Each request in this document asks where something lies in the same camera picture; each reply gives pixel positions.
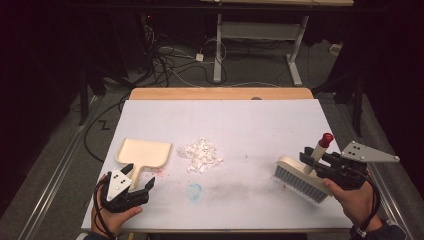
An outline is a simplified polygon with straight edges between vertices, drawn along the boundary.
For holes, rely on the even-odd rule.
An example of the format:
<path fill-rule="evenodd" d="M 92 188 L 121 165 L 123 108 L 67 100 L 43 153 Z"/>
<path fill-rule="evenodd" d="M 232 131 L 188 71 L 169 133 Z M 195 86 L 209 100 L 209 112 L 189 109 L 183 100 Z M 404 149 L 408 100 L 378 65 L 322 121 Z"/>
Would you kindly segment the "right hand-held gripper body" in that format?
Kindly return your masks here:
<path fill-rule="evenodd" d="M 357 190 L 362 187 L 368 176 L 367 164 L 370 162 L 399 162 L 400 157 L 352 141 L 340 153 L 326 153 L 322 160 L 330 168 L 330 180 L 343 190 Z"/>

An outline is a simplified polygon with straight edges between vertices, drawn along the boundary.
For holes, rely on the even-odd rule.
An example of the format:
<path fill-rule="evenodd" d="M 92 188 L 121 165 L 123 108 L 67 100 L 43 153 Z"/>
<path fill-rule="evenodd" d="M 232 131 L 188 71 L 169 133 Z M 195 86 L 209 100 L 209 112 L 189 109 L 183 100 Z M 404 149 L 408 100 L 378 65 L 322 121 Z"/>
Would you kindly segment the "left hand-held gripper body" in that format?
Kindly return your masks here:
<path fill-rule="evenodd" d="M 108 172 L 105 183 L 101 189 L 101 205 L 112 213 L 122 213 L 132 207 L 146 204 L 149 201 L 147 196 L 135 196 L 130 187 L 132 180 L 124 175 L 121 170 Z"/>

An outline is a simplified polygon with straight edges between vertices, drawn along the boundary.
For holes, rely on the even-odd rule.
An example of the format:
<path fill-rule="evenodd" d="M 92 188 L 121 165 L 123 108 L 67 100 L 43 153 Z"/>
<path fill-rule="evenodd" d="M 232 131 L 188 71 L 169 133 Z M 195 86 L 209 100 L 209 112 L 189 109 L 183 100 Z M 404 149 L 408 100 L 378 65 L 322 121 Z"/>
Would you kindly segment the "cream brush with red-tipped handle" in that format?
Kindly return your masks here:
<path fill-rule="evenodd" d="M 334 136 L 331 133 L 324 133 L 314 148 L 322 147 L 327 150 L 333 139 Z M 331 196 L 330 191 L 323 185 L 322 180 L 310 165 L 288 156 L 280 157 L 276 164 L 275 177 L 316 203 L 321 203 L 327 196 Z"/>

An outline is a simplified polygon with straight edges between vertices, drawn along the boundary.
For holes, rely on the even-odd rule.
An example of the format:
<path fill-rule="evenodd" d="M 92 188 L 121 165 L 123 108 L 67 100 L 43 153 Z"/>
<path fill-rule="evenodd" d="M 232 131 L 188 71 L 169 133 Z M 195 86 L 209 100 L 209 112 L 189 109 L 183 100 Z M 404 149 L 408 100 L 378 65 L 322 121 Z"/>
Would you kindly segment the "cream dustpan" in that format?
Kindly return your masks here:
<path fill-rule="evenodd" d="M 168 159 L 171 143 L 152 142 L 125 138 L 119 147 L 116 160 L 121 164 L 133 164 L 130 189 L 135 190 L 144 168 L 161 168 Z"/>

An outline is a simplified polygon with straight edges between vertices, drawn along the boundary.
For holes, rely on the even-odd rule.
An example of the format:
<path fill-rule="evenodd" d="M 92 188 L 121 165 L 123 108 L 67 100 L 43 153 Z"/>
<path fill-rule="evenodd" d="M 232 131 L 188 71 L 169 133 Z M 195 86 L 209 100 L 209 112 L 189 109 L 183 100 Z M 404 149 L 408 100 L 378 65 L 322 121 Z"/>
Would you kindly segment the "person's left hand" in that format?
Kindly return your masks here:
<path fill-rule="evenodd" d="M 122 213 L 111 213 L 101 205 L 101 189 L 104 184 L 105 175 L 102 176 L 101 180 L 96 184 L 94 193 L 96 199 L 93 201 L 93 208 L 91 211 L 91 229 L 89 232 L 95 232 L 108 236 L 108 233 L 117 237 L 121 232 L 122 225 L 138 215 L 143 211 L 141 206 L 133 207 Z"/>

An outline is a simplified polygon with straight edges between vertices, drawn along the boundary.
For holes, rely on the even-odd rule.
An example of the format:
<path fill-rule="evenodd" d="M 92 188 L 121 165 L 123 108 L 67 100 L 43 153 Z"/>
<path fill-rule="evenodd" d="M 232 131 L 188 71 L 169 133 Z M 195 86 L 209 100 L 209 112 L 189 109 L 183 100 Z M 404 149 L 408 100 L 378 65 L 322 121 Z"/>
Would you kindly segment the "person's right hand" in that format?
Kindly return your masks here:
<path fill-rule="evenodd" d="M 330 179 L 324 178 L 322 182 L 339 201 L 352 224 L 356 228 L 362 226 L 372 213 L 374 196 L 371 185 L 365 182 L 360 189 L 346 191 Z"/>

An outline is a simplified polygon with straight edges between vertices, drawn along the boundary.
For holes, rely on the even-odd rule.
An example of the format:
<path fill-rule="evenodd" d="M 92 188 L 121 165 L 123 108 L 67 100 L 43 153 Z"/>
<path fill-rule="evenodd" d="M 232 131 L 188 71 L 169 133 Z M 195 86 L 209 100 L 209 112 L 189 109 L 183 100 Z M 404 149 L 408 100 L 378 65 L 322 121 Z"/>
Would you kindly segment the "pile of white paper scraps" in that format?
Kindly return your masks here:
<path fill-rule="evenodd" d="M 191 173 L 203 174 L 209 167 L 216 167 L 223 162 L 217 155 L 215 142 L 207 138 L 199 138 L 177 150 L 182 158 L 190 160 L 186 170 Z"/>

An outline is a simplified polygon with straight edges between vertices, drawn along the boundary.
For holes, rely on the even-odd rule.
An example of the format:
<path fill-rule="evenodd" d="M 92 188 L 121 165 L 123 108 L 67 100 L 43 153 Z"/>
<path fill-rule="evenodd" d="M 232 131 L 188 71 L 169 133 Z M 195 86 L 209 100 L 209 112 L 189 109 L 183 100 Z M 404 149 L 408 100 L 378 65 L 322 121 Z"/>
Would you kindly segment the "black stand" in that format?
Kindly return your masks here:
<path fill-rule="evenodd" d="M 334 100 L 337 104 L 347 103 L 351 101 L 353 104 L 352 127 L 355 133 L 361 137 L 361 116 L 362 103 L 364 93 L 364 76 L 363 72 L 346 73 L 333 80 L 312 89 L 312 94 L 316 95 L 321 92 L 334 92 Z"/>
<path fill-rule="evenodd" d="M 80 83 L 80 120 L 82 126 L 89 114 L 88 89 L 91 89 L 95 96 L 104 96 L 106 87 L 103 83 L 101 68 L 96 65 L 85 65 L 79 73 Z"/>

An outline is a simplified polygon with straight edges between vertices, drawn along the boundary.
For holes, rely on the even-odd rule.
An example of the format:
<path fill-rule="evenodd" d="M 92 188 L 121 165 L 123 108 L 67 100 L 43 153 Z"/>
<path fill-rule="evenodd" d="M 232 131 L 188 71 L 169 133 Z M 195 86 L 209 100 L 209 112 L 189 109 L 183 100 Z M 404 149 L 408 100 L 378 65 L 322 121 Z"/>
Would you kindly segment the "white table mat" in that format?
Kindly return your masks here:
<path fill-rule="evenodd" d="M 295 159 L 330 129 L 318 101 L 129 100 L 103 169 L 118 167 L 125 138 L 172 144 L 167 163 L 145 170 L 155 178 L 141 214 L 123 228 L 137 232 L 346 229 L 350 221 L 332 197 L 315 203 L 274 176 L 281 156 Z M 189 173 L 177 150 L 199 138 L 215 142 L 223 162 Z"/>

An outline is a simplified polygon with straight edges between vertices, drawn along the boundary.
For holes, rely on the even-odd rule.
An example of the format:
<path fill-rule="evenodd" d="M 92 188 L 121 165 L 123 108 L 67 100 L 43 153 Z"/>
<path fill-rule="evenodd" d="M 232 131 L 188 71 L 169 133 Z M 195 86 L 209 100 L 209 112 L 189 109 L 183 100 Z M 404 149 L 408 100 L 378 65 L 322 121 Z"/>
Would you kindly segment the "white desk frame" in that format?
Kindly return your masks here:
<path fill-rule="evenodd" d="M 304 7 L 312 9 L 323 7 L 339 9 L 351 7 L 353 0 L 202 0 L 212 3 L 216 7 L 229 7 L 231 4 L 236 7 L 248 7 L 249 5 L 259 5 L 262 7 Z M 213 82 L 222 83 L 224 76 L 223 61 L 227 53 L 224 39 L 252 39 L 252 40 L 278 40 L 293 41 L 294 46 L 291 53 L 285 55 L 286 65 L 291 79 L 295 86 L 301 86 L 302 81 L 296 66 L 296 58 L 307 28 L 309 14 L 302 14 L 301 19 L 296 23 L 268 23 L 259 20 L 227 20 L 222 13 L 217 14 L 216 42 Z"/>

